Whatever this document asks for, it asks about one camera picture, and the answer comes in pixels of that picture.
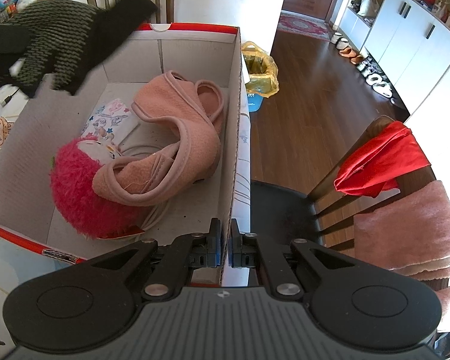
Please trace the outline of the red and white cardboard box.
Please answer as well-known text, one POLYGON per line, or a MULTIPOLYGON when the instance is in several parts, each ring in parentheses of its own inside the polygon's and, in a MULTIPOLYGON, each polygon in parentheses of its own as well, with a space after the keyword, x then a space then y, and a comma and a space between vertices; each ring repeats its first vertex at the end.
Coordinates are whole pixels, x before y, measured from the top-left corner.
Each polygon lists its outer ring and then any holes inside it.
POLYGON ((204 233, 214 217, 230 222, 246 99, 240 32, 214 24, 146 24, 89 73, 77 94, 53 90, 46 76, 16 112, 0 149, 0 292, 138 240, 137 235, 94 240, 77 233, 53 204, 49 173, 58 149, 80 135, 96 108, 114 99, 131 103, 145 83, 170 70, 220 87, 222 154, 212 177, 174 197, 145 235, 168 245, 184 233, 204 233))

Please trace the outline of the dark wooden chair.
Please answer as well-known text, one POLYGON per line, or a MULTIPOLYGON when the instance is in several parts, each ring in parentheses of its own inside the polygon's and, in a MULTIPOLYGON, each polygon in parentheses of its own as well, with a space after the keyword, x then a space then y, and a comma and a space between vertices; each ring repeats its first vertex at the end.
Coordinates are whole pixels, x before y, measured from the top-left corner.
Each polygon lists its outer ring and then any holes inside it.
MULTIPOLYGON (((333 182, 343 162, 359 147, 376 137, 395 120, 380 116, 374 120, 347 154, 307 195, 262 181, 251 184, 251 225, 262 234, 272 236, 279 244, 295 238, 319 242, 325 236, 352 227, 356 215, 369 214, 394 203, 437 180, 431 164, 397 178, 398 187, 377 197, 351 196, 337 192, 333 182)), ((335 250, 353 250, 350 241, 335 245, 335 250)))

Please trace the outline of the pink fleece baby shoe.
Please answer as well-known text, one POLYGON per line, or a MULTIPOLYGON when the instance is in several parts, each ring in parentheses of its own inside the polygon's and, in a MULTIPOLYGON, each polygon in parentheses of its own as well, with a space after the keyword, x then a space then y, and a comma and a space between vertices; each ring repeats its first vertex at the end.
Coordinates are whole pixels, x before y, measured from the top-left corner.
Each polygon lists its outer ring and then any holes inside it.
POLYGON ((224 99, 214 82, 193 82, 170 70, 139 90, 132 109, 143 121, 165 126, 178 138, 167 148, 172 164, 163 178, 166 186, 183 189, 215 172, 224 99))

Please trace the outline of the pink fuzzy plush ball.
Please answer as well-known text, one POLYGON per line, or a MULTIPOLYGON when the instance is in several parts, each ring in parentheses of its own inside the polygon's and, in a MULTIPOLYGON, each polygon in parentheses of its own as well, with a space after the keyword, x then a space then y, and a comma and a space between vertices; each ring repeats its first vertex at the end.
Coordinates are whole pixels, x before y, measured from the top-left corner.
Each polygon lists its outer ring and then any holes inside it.
POLYGON ((98 239, 129 236, 130 227, 140 226, 150 212, 148 208, 112 202, 94 192, 95 174, 120 156, 113 145, 86 136, 63 145, 53 158, 50 186, 55 207, 84 236, 98 239))

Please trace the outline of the cartoon print tissue pack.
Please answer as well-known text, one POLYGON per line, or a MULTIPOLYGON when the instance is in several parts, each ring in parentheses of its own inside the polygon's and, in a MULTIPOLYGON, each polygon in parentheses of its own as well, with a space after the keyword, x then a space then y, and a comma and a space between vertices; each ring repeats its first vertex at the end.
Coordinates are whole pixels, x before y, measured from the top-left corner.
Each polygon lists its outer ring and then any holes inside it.
POLYGON ((96 108, 84 125, 81 137, 96 137, 119 147, 139 126, 139 120, 131 108, 120 98, 96 108))

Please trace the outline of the pink towel on chair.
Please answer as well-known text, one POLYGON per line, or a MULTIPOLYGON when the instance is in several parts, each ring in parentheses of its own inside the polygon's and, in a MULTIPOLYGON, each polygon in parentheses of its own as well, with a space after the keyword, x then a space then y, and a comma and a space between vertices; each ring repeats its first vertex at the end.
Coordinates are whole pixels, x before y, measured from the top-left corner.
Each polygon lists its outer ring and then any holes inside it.
POLYGON ((355 258, 417 281, 450 278, 450 200, 441 181, 353 219, 355 258))

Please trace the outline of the blue bin with yellow bag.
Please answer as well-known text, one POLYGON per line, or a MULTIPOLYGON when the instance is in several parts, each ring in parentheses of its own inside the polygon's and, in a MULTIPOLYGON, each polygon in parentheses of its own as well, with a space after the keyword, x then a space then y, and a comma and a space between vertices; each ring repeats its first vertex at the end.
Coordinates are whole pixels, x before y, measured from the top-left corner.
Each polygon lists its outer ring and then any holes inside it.
POLYGON ((245 88, 249 112, 256 112, 265 98, 279 92, 279 70, 274 59, 252 41, 243 43, 241 51, 248 72, 245 88))

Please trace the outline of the red cloth on chair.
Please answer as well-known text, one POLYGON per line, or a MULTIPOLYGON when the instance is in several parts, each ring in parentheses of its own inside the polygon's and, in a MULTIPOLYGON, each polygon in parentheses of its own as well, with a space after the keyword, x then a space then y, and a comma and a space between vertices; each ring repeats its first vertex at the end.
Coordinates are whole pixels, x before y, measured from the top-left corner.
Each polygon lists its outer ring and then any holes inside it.
POLYGON ((377 197, 396 189, 399 176, 429 165, 412 131, 394 121, 343 162, 333 185, 343 194, 377 197))

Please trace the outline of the red patterned rug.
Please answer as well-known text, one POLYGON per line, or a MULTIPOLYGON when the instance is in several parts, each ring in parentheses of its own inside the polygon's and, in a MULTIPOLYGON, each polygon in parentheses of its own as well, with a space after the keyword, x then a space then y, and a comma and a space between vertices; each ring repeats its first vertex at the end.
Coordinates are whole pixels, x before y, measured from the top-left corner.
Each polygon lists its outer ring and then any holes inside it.
POLYGON ((330 41, 330 28, 321 19, 282 10, 277 30, 309 38, 330 41))

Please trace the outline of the white tall cabinet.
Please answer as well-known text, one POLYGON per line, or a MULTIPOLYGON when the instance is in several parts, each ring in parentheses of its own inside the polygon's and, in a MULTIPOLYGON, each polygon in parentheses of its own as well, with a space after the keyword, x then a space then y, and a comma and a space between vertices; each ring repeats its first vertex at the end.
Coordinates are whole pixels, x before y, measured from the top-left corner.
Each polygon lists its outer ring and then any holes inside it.
POLYGON ((371 25, 348 7, 339 29, 379 64, 411 114, 450 66, 450 29, 415 0, 384 0, 371 25))

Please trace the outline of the white handbag on shelf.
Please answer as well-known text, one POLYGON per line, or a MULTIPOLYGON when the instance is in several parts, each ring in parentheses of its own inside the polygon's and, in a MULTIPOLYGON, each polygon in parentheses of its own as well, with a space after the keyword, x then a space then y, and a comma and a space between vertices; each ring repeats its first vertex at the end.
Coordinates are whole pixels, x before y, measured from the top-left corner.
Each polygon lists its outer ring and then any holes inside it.
POLYGON ((380 5, 378 0, 361 0, 358 9, 358 15, 362 17, 374 18, 376 17, 380 5))

